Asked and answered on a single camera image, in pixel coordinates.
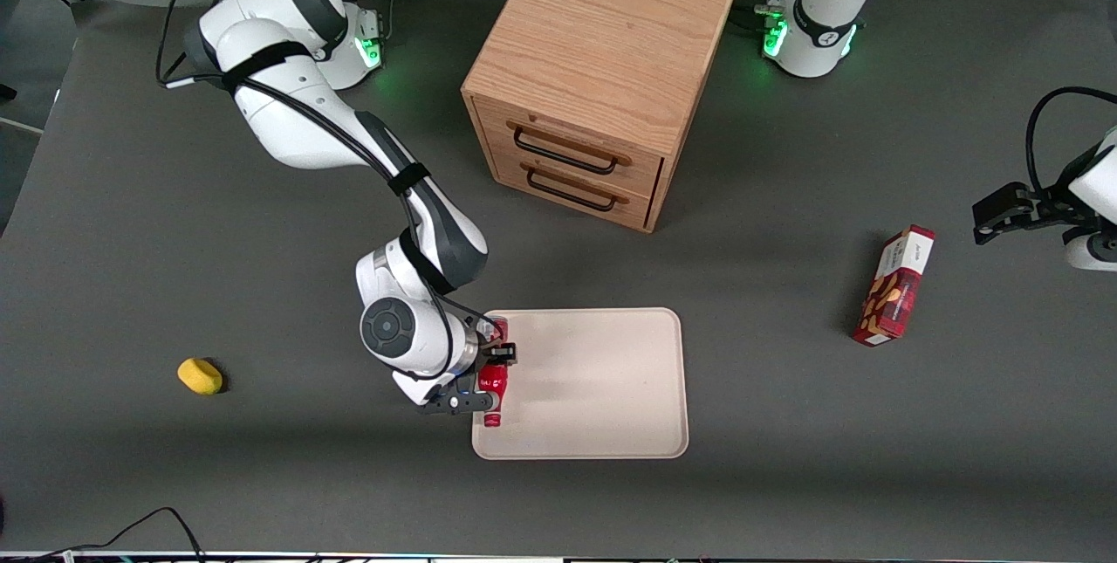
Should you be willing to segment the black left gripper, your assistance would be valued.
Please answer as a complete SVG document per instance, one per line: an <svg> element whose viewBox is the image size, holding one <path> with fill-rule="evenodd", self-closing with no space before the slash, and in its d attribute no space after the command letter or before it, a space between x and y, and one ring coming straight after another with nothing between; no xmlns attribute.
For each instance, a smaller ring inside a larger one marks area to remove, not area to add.
<svg viewBox="0 0 1117 563"><path fill-rule="evenodd" d="M1054 182L1029 189L1025 182L1009 182L994 190L973 206L974 244L982 246L1013 231L1080 226L1080 202L1069 187L1069 182Z"/></svg>

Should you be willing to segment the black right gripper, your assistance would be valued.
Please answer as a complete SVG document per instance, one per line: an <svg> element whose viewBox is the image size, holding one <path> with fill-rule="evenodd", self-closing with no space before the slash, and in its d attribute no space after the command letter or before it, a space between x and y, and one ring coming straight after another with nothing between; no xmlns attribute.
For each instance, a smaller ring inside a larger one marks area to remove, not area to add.
<svg viewBox="0 0 1117 563"><path fill-rule="evenodd" d="M517 345L499 343L483 350L483 364L486 368L510 368L517 363ZM494 412L500 404L500 397L491 391L464 391L456 387L446 387L446 391L431 397L426 404L416 408L419 416L474 416L475 413Z"/></svg>

